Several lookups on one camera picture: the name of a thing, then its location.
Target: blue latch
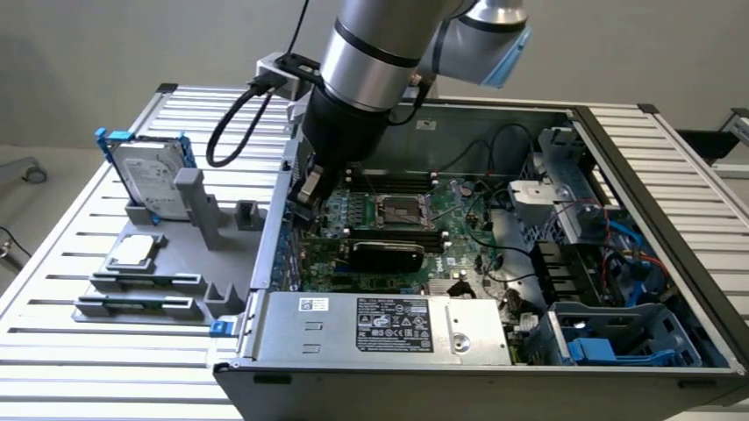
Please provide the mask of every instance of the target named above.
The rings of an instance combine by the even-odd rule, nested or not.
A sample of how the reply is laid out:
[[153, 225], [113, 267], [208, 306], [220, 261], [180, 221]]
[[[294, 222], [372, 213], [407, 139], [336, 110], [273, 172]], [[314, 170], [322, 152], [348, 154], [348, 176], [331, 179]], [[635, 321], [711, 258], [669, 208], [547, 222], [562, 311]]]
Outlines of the blue latch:
[[677, 355], [673, 349], [658, 351], [651, 355], [615, 355], [611, 342], [603, 338], [578, 338], [566, 345], [573, 361], [586, 366], [662, 367]]
[[211, 338], [231, 338], [233, 331], [233, 322], [225, 322], [223, 320], [216, 320], [211, 324], [211, 330], [208, 331], [208, 336]]

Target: warning label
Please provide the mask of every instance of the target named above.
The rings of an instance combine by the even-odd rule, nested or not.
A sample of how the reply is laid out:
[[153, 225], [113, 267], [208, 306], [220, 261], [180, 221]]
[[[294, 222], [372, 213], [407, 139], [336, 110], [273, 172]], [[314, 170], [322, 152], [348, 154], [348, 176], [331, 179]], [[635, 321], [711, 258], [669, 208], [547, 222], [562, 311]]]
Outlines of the warning label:
[[427, 300], [358, 298], [355, 347], [366, 353], [432, 353]]

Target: slotted metal surface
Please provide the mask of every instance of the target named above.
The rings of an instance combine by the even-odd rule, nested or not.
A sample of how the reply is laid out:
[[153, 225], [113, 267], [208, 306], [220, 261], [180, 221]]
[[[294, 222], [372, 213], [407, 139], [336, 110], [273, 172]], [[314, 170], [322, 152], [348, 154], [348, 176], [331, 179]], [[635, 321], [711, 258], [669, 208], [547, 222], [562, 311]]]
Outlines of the slotted metal surface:
[[[205, 142], [239, 94], [237, 89], [180, 87], [172, 95], [155, 96], [132, 127], [156, 136], [187, 132], [197, 165], [205, 170], [205, 189], [223, 207], [232, 207], [240, 198], [267, 205], [288, 138], [284, 103], [272, 101], [240, 158], [225, 168], [207, 167]], [[216, 148], [219, 157], [239, 143], [259, 103], [252, 101], [229, 125]], [[749, 288], [742, 275], [749, 268], [725, 253], [738, 245], [749, 250], [737, 234], [745, 225], [731, 208], [710, 196], [703, 178], [678, 159], [678, 149], [651, 119], [633, 106], [595, 104], [593, 111], [638, 166], [642, 180], [663, 188], [653, 192], [706, 265], [735, 266], [727, 272], [717, 268], [714, 276], [746, 315], [749, 300], [741, 301], [746, 297], [739, 292]], [[649, 150], [669, 152], [663, 155], [669, 158], [654, 161]], [[240, 419], [205, 368], [213, 340], [207, 328], [79, 324], [71, 319], [72, 300], [85, 291], [87, 277], [99, 269], [125, 224], [124, 204], [124, 189], [104, 165], [0, 299], [0, 419]], [[706, 226], [715, 230], [699, 228], [702, 218], [710, 218]], [[219, 339], [216, 345], [232, 350], [235, 343]], [[702, 411], [674, 419], [727, 421], [737, 415]]]
[[[658, 115], [591, 108], [697, 258], [749, 323], [749, 211]], [[609, 188], [603, 190], [613, 199]]]

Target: motherboard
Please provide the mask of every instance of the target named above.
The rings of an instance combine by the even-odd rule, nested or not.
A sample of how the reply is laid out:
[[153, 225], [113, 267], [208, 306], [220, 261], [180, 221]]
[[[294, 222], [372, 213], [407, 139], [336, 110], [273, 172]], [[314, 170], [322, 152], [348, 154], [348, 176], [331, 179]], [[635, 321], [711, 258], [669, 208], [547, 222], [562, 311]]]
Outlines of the motherboard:
[[490, 205], [478, 200], [488, 192], [460, 178], [347, 177], [300, 239], [302, 288], [440, 295], [471, 281], [466, 295], [479, 292], [498, 257], [471, 239], [495, 245]]

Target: floor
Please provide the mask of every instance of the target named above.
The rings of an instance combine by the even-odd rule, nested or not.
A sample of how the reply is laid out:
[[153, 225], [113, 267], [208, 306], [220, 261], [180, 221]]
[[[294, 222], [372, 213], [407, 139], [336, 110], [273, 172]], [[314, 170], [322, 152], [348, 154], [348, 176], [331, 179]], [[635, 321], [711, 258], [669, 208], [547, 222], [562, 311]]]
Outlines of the floor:
[[[0, 164], [35, 156], [48, 179], [29, 184], [20, 179], [0, 185], [0, 225], [33, 253], [61, 214], [88, 182], [103, 157], [99, 149], [0, 146]], [[0, 295], [14, 273], [0, 267]]]

